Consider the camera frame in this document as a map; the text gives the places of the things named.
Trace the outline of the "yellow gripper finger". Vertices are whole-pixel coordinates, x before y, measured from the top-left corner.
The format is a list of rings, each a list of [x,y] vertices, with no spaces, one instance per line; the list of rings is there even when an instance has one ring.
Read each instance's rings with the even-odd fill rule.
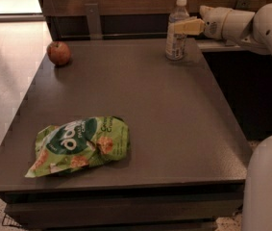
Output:
[[[200,18],[191,18],[174,23],[175,34],[198,36],[204,32],[205,22]]]

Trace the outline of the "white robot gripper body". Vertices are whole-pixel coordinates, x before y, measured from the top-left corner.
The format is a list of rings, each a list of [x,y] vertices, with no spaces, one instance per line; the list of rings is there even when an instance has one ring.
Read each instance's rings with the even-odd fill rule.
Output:
[[[222,30],[226,17],[232,9],[202,5],[200,15],[205,23],[204,35],[210,39],[223,39]]]

